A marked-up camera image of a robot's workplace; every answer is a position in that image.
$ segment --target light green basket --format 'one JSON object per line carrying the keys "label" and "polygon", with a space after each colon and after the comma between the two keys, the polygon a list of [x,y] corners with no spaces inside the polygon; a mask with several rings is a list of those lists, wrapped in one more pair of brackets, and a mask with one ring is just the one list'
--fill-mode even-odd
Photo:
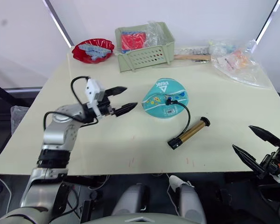
{"label": "light green basket", "polygon": [[[141,48],[138,50],[131,50],[125,54],[118,54],[118,62],[120,71],[128,71],[138,68],[143,68],[155,64],[161,64],[173,60],[174,56],[174,37],[170,33],[166,23],[158,22],[162,27],[164,34],[167,38],[166,45],[158,45],[149,48]],[[121,49],[121,33],[123,31],[144,31],[146,30],[146,25],[134,26],[134,27],[120,27],[115,30],[116,44],[119,49]]]}

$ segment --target red plate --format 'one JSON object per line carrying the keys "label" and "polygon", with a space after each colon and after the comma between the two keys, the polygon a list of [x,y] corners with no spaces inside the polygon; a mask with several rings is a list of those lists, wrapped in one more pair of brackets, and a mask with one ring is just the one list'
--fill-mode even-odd
{"label": "red plate", "polygon": [[[111,53],[108,53],[106,55],[106,57],[97,58],[96,60],[93,61],[91,59],[91,56],[87,55],[84,50],[81,50],[79,48],[80,44],[85,44],[85,43],[89,43],[91,45],[96,45],[96,46],[100,46],[102,48],[109,49],[109,50],[111,50]],[[103,61],[107,60],[111,56],[111,54],[113,52],[113,49],[114,49],[114,45],[109,40],[106,40],[106,39],[89,39],[87,41],[83,41],[83,42],[79,43],[78,45],[76,45],[75,48],[73,49],[72,53],[74,54],[73,57],[75,59],[81,61],[81,62],[97,64],[97,63],[100,63],[100,62],[103,62]]]}

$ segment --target wooden handle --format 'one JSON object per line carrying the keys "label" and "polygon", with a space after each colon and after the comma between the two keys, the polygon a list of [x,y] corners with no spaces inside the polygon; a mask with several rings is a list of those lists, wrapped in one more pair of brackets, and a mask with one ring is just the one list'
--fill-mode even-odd
{"label": "wooden handle", "polygon": [[176,60],[210,60],[210,55],[174,55]]}

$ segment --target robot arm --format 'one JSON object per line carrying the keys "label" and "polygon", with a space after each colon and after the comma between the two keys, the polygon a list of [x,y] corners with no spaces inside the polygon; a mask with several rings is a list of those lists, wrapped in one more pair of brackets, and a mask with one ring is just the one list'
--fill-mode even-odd
{"label": "robot arm", "polygon": [[53,114],[52,122],[44,127],[44,136],[37,167],[32,170],[23,193],[20,208],[7,213],[0,224],[27,223],[47,224],[59,217],[66,208],[67,197],[72,185],[63,182],[68,173],[67,164],[74,147],[79,128],[96,124],[106,115],[117,117],[131,111],[137,103],[123,105],[114,109],[109,96],[118,95],[125,87],[108,90],[94,79],[87,79],[86,104],[65,105]]}

